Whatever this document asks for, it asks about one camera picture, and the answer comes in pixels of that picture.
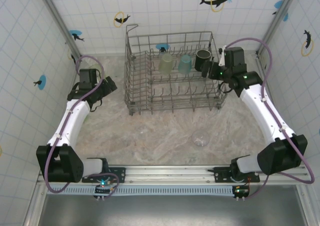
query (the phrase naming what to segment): marble floor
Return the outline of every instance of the marble floor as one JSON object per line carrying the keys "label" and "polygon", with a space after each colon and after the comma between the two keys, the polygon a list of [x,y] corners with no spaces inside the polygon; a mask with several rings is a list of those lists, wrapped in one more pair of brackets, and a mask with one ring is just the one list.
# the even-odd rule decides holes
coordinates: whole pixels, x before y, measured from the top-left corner
{"label": "marble floor", "polygon": [[[124,102],[124,57],[98,59],[118,89],[85,119],[76,145],[80,157],[104,157],[112,165],[219,165],[265,147],[258,123],[234,92],[220,110],[180,109],[153,115],[145,111],[130,116]],[[245,60],[248,71],[257,70],[253,54],[246,53]],[[195,130],[209,133],[208,145],[193,143]]]}

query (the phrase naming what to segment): black mug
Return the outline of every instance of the black mug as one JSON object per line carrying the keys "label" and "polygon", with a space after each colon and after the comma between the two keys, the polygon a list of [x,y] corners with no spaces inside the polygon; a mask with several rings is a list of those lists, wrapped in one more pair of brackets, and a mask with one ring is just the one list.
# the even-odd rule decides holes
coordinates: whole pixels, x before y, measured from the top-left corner
{"label": "black mug", "polygon": [[205,61],[210,60],[211,56],[212,56],[212,54],[209,50],[206,50],[206,49],[198,50],[195,55],[195,62],[194,62],[195,70],[201,72],[202,65],[205,63]]}

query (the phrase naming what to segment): white tiled wall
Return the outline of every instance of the white tiled wall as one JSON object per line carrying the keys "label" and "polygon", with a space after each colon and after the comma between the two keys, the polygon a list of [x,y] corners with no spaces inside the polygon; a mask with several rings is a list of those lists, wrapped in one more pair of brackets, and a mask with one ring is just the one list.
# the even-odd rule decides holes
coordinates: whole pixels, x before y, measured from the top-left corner
{"label": "white tiled wall", "polygon": [[[22,225],[46,145],[75,75],[42,0],[0,0],[0,225]],[[34,86],[46,75],[43,90]]]}
{"label": "white tiled wall", "polygon": [[[305,153],[316,178],[313,185],[320,205],[320,0],[293,0],[289,19],[282,22],[269,44],[273,69],[269,86],[275,106],[289,126],[308,140]],[[311,34],[313,50],[301,49]]]}
{"label": "white tiled wall", "polygon": [[[82,32],[84,42],[75,42],[83,54],[110,54],[124,53],[126,25],[133,23],[139,27],[132,35],[212,31],[218,47],[243,37],[262,39],[280,0],[232,0],[219,12],[213,12],[210,5],[200,5],[201,0],[53,1],[67,27]],[[118,12],[130,15],[119,28],[114,26]],[[243,42],[241,46],[257,50],[259,44]]]}

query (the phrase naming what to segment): wire dish rack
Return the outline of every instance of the wire dish rack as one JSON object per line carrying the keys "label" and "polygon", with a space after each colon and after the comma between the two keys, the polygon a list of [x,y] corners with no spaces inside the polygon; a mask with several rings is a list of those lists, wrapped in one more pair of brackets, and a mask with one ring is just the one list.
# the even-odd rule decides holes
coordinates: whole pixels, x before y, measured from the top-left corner
{"label": "wire dish rack", "polygon": [[[196,53],[200,49],[212,52],[214,60],[219,54],[212,32],[179,32],[129,36],[129,32],[138,24],[126,26],[125,37],[125,69],[124,69],[124,101],[133,115],[142,111],[163,111],[177,109],[193,109],[213,107],[221,109],[227,97],[225,85],[218,89],[218,81],[203,78],[201,72],[194,69]],[[169,47],[166,52],[173,56],[173,68],[170,74],[158,71],[163,52],[157,45]],[[189,55],[192,69],[189,74],[178,72],[180,58]]]}

